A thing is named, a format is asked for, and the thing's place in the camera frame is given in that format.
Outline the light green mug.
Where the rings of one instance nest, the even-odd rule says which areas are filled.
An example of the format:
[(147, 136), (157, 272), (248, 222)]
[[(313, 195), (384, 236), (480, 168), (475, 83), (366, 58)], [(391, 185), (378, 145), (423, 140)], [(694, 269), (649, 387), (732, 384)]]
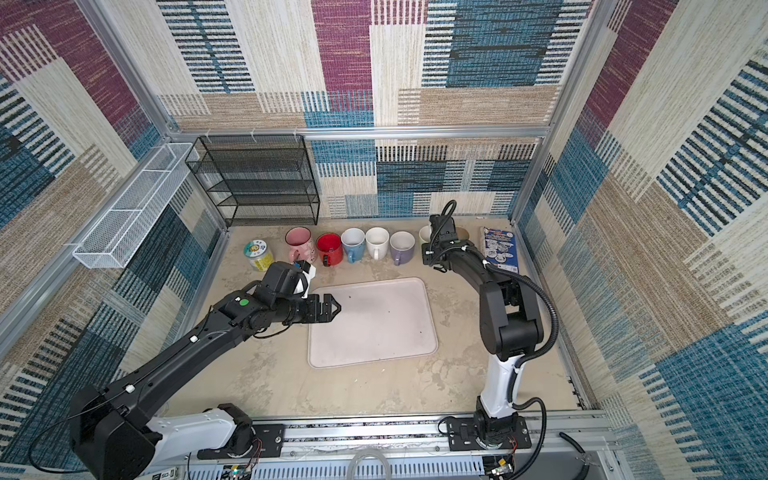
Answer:
[(421, 244), (425, 244), (430, 241), (432, 234), (432, 228), (429, 225), (423, 226), (418, 233), (419, 241)]

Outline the purple mug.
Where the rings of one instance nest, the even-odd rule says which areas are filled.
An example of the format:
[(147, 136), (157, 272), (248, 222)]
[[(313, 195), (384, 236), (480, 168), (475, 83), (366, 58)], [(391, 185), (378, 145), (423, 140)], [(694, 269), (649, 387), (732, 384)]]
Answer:
[(397, 231), (390, 237), (390, 253), (395, 266), (410, 262), (414, 256), (415, 237), (407, 231)]

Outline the white mug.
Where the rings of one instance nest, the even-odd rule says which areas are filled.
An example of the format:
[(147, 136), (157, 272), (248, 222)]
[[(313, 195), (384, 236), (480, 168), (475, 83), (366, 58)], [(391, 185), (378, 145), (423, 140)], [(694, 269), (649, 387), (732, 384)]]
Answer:
[(367, 251), (375, 261), (383, 260), (389, 250), (390, 234), (383, 227), (372, 227), (365, 234)]

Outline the red mug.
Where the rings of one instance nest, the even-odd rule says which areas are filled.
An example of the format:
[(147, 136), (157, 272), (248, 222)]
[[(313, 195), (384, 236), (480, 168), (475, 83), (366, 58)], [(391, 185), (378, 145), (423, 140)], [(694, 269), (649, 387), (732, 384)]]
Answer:
[(325, 233), (316, 241), (319, 260), (325, 267), (340, 264), (345, 256), (341, 237), (336, 233)]

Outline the pink ghost pattern mug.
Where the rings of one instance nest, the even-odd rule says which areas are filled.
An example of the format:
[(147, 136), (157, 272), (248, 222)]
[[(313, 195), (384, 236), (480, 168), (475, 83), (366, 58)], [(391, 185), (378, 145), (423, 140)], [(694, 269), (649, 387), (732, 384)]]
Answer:
[(306, 261), (314, 263), (317, 251), (311, 231), (303, 226), (291, 228), (285, 235), (285, 243), (289, 247), (289, 261), (292, 263)]

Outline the blue mug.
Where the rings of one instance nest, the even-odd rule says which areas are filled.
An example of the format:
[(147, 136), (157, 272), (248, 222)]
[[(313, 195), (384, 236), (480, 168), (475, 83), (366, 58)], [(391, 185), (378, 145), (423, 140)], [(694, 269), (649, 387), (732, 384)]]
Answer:
[(342, 246), (350, 264), (361, 261), (366, 252), (366, 235), (360, 228), (346, 229), (341, 235)]

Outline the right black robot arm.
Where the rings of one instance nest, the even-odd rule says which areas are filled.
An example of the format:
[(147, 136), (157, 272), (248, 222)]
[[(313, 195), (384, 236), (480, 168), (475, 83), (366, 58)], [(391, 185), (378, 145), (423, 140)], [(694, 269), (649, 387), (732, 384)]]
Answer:
[(423, 263), (460, 275), (479, 296), (479, 333), (489, 354), (485, 386), (473, 414), (475, 441), (494, 448), (512, 440), (525, 365), (546, 354), (559, 333), (557, 313), (530, 278), (494, 265), (468, 240), (461, 241), (453, 218), (433, 214)]

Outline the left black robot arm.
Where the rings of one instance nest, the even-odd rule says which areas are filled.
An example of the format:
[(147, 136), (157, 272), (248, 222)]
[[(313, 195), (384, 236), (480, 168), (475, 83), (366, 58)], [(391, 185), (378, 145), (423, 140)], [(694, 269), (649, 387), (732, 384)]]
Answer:
[(148, 467), (198, 451), (242, 458), (258, 445), (250, 417), (231, 403), (200, 414), (160, 418), (159, 409), (220, 356), (274, 323), (329, 323), (342, 307), (312, 294), (310, 265), (278, 261), (264, 277), (215, 303), (204, 319), (153, 359), (70, 402), (72, 451), (97, 479), (135, 479)]

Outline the white plastic tray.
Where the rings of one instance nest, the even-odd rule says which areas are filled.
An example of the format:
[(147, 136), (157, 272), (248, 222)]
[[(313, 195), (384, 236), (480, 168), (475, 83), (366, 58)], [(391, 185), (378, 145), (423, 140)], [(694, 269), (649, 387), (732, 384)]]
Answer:
[(308, 363), (336, 368), (431, 355), (438, 338), (424, 282), (415, 277), (319, 288), (341, 305), (309, 329)]

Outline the yellow green labelled can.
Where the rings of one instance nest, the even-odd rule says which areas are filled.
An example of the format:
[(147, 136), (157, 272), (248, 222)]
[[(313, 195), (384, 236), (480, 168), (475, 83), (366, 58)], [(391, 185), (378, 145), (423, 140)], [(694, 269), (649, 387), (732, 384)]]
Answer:
[(261, 272), (266, 272), (275, 261), (269, 245), (262, 239), (248, 242), (244, 247), (244, 255), (248, 262)]

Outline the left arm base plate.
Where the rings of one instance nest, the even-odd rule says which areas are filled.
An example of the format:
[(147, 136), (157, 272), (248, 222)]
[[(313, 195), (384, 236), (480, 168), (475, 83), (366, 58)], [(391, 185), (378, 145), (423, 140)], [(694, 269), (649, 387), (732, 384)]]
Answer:
[(249, 458), (279, 458), (285, 439), (286, 425), (280, 423), (254, 423), (252, 429), (252, 449)]

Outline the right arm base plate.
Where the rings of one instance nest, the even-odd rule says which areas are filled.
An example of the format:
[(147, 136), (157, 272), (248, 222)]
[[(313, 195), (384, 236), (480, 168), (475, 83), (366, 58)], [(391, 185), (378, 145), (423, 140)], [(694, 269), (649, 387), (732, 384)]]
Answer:
[(501, 419), (485, 418), (477, 412), (472, 418), (446, 416), (438, 421), (451, 451), (529, 449), (532, 441), (526, 420), (518, 413)]

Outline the white mesh wall basket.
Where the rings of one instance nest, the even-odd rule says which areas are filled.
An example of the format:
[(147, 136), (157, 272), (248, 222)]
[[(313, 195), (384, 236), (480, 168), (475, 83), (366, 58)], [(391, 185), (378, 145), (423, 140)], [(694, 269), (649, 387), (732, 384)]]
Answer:
[(124, 268), (159, 220), (188, 175), (190, 143), (162, 146), (75, 247), (73, 257), (88, 269)]

